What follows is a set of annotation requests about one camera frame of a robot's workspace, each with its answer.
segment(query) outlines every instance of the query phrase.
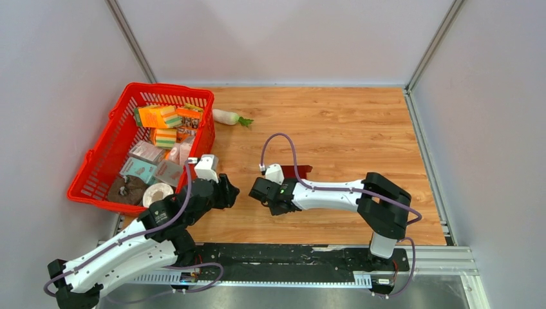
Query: gray floor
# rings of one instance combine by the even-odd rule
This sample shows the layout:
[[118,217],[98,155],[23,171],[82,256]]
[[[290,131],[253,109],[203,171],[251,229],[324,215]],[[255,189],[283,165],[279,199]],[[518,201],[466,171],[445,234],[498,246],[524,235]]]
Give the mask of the gray floor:
[[[405,282],[399,276],[399,285]],[[124,285],[110,296],[117,300],[141,299],[168,290],[168,286]],[[97,308],[191,309],[320,309],[320,308],[469,308],[458,276],[417,276],[408,289],[393,299],[372,297],[367,290],[348,288],[263,288],[217,286],[196,294],[173,294],[131,306],[103,301]]]

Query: wooden tabletop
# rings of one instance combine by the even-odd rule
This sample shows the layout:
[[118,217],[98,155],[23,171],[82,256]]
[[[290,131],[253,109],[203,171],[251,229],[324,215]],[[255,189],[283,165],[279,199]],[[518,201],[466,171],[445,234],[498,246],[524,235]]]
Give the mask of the wooden tabletop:
[[[216,124],[218,172],[241,189],[231,209],[213,209],[188,230],[195,242],[368,244],[372,230],[357,213],[312,209],[271,216],[248,196],[260,152],[273,133],[296,145],[308,179],[348,182],[375,171],[407,190],[423,220],[408,227],[417,245],[445,245],[437,209],[402,90],[399,88],[211,88],[214,107],[254,119],[250,128]],[[275,137],[265,164],[292,165],[288,142]]]

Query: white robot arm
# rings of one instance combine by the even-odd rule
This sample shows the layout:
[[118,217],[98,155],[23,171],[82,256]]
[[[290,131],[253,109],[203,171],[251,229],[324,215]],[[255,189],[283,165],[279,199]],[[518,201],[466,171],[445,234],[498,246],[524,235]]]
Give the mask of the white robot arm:
[[[46,293],[55,296],[62,309],[93,308],[112,290],[151,270],[191,265],[195,243],[187,226],[212,208],[232,207],[239,193],[227,175],[216,174],[217,164],[215,156],[203,155],[194,168],[197,179],[180,194],[152,203],[127,228],[91,252],[71,261],[51,262],[52,280],[44,287]],[[50,283],[57,287],[55,294],[48,290]]]

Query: metal frame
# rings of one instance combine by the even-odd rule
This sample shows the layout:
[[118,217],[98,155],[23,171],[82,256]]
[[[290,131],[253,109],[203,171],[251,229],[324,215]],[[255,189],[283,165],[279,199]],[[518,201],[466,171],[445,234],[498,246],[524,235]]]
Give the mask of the metal frame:
[[140,49],[140,46],[138,45],[137,39],[135,38],[135,35],[133,34],[133,31],[131,30],[131,27],[129,26],[129,23],[127,22],[127,19],[125,18],[125,15],[123,14],[123,11],[118,3],[117,0],[105,0],[106,4],[110,8],[110,11],[112,13],[112,16],[116,20],[116,23],[120,27],[121,32],[123,33],[123,36],[127,40],[127,43],[129,44],[129,47],[133,51],[133,54],[135,55],[136,61],[142,68],[142,72],[146,76],[146,79],[150,84],[157,83],[157,80],[155,78],[155,75],[152,71],[152,68],[150,67],[150,64],[144,57],[144,53],[142,52],[142,49]]
[[464,2],[465,0],[454,0],[453,3],[451,3],[449,10],[447,11],[446,16],[444,17],[444,20],[440,24],[440,27],[438,27],[438,30],[436,31],[434,38],[432,38],[432,41],[430,42],[427,50],[425,51],[425,54],[421,58],[419,65],[417,65],[417,68],[415,69],[415,71],[413,72],[413,75],[409,79],[409,83],[406,86],[406,90],[408,92],[411,92],[415,89],[415,86],[417,85],[417,82],[421,78],[421,75],[423,74],[426,66],[428,65],[432,56],[434,56],[434,53],[436,52],[436,49],[442,42],[442,39],[446,36],[446,33],[449,30],[449,27],[451,26],[451,24],[457,17],[457,13],[459,13]]

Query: red plastic basket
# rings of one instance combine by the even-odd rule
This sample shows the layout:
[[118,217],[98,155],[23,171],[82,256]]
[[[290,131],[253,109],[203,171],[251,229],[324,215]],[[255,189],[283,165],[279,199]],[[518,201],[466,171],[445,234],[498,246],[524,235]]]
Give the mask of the red plastic basket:
[[[152,104],[182,107],[185,103],[203,108],[203,117],[189,154],[191,157],[201,157],[210,153],[214,143],[213,102],[214,95],[208,90],[170,84],[128,84],[116,106],[110,111],[108,124],[95,147],[85,155],[84,162],[68,189],[68,199],[130,216],[145,211],[142,206],[106,201],[110,185],[128,158],[127,153],[138,141],[147,140],[148,137],[149,129],[138,127],[133,119],[134,108]],[[193,167],[191,174],[195,178]],[[187,183],[186,178],[183,173],[177,192]]]

